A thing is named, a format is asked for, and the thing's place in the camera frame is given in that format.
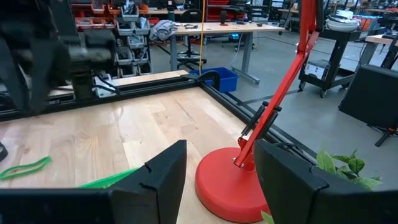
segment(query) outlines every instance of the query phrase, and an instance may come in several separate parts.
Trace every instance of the wheel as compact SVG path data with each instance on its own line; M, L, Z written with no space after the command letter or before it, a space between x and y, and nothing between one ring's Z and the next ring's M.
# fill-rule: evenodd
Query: wheel
M304 81L301 81L300 84L298 85L298 90L299 90L299 91L303 91L303 90L304 90L304 87L305 87L305 82L304 82Z
M343 88L348 88L348 87L349 87L349 83L341 84L341 87L343 87Z
M321 98L326 97L326 94L328 94L328 90L322 90L320 93Z

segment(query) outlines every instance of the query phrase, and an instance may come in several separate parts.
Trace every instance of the cloth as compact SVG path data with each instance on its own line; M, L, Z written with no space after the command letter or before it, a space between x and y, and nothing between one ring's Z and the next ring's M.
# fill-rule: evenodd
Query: cloth
M177 31L177 26L173 21L161 20L150 29L149 38L151 41L166 40Z

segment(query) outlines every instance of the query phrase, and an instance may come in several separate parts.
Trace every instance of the green rubber band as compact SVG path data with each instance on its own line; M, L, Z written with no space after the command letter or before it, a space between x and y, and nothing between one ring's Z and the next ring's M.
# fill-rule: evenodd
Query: green rubber band
M7 180L7 179L15 178L15 177L21 177L24 175L33 174L34 172L42 170L49 162L51 162L51 157L46 156L43 159L41 159L37 162L34 162L32 164L10 167L0 174L0 180ZM20 173L8 174L10 172L17 171L19 169L28 169L28 168L32 168L32 169L29 169L29 170L26 170L26 171L20 172Z

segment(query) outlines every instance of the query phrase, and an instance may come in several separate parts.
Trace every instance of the desk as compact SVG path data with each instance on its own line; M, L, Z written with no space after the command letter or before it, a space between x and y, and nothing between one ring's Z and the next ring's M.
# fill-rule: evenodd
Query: desk
M197 35L201 32L201 23L189 23L192 25L197 25L197 29L186 29L182 26L178 27L175 35L170 38L170 55L171 55L171 71L177 69L177 41L176 35ZM260 80L256 77L252 77L247 74L249 70L250 54L253 42L253 32L265 32L265 31L281 31L282 27L274 27L263 24L261 27L257 26L255 22L246 23L245 25L239 25L235 22L226 22L228 26L221 26L219 22L205 22L203 27L203 33L208 34L230 34L230 33L245 33L244 41L244 53L242 61L242 69L237 69L233 67L233 70L240 75L252 80L254 83L258 84Z
M128 80L138 83L182 73ZM1 181L0 187L77 187L140 167L175 141L186 139L187 176L177 223L229 223L197 198L195 171L210 151L239 147L237 138L244 127L200 87L3 122L0 138L9 155L0 162L0 171L44 156L53 162L40 172Z
M278 9L279 12L289 12L288 9ZM294 13L294 14L298 14L299 12L297 10L290 10L289 13Z
M386 44L390 45L392 39L382 38L383 35L372 35L366 37L366 47L362 53L362 57L359 60L359 65L367 65L372 59L374 52L376 51L377 45ZM394 49L389 50L383 62L381 63L382 68L391 69L394 64L394 57L398 54L398 42L395 44Z
M185 12L186 10L174 10L174 14L176 15L181 15ZM149 9L147 13L143 13L143 15L167 15L167 9Z

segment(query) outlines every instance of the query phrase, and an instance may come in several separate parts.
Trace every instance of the wooden table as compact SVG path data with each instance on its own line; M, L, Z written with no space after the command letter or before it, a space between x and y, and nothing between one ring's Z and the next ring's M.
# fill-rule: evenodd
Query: wooden table
M177 41L176 35L198 35L201 33L201 23L189 23L191 25L197 25L196 29L186 29L184 26L178 27L175 35L170 38L170 56L171 56L171 71L177 70ZM211 34L230 34L230 33L244 33L244 53L242 61L242 69L234 68L234 71L239 73L245 78L250 79L255 84L259 84L260 79L248 75L250 54L252 50L253 42L253 32L270 32L270 31L282 31L282 27L274 27L263 24L262 26L257 26L257 23L245 23L244 25L237 24L235 22L226 22L227 26L221 26L219 22L205 22L203 25L203 33L205 35Z
M179 72L123 78L125 84L176 77ZM238 147L245 125L201 88L189 88L115 103L0 123L9 155L0 171L51 156L44 170L1 181L2 188L78 187L117 174L187 140L187 176L177 223L229 223L197 199L195 171L202 157Z
M174 14L176 15L181 15L185 12L186 10L174 10ZM143 15L167 15L167 9L149 9L147 13L143 13Z
M391 45L392 39L386 39L386 38L382 38L382 37L383 37L383 35L372 35L372 36L367 36L365 38L366 47L363 50L363 53L362 53L361 59L359 60L358 65L368 65L379 44ZM395 46L396 46L396 48L388 51L386 57L384 58L383 62L381 63L382 68L389 68L389 69L392 68L392 66L394 64L394 58L398 54L398 48L397 48L398 43L396 43Z

